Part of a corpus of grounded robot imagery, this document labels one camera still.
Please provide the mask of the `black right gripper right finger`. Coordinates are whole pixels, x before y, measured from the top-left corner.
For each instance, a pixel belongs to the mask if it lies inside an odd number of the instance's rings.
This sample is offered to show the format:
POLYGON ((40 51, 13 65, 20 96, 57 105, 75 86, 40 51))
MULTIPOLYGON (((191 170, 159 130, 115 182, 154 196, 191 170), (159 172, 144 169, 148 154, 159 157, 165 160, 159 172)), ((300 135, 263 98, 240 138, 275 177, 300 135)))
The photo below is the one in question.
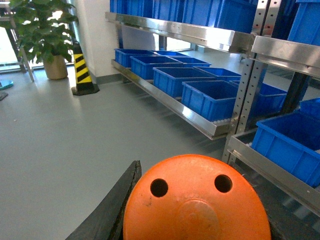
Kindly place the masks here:
POLYGON ((276 199, 275 193, 279 190, 267 180, 257 180, 250 175, 250 169, 244 165, 231 163, 257 192, 266 210, 273 240, 318 240, 320 234, 308 226, 276 199))

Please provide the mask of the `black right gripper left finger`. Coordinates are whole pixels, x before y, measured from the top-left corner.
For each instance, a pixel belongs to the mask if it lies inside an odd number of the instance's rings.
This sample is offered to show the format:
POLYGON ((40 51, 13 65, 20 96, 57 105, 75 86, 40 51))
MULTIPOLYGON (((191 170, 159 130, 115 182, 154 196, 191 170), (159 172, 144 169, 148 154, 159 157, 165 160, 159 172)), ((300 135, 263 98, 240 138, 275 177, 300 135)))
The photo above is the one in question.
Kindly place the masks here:
POLYGON ((68 240, 122 240, 124 213, 129 196, 142 176, 133 161, 94 211, 67 237, 68 240))

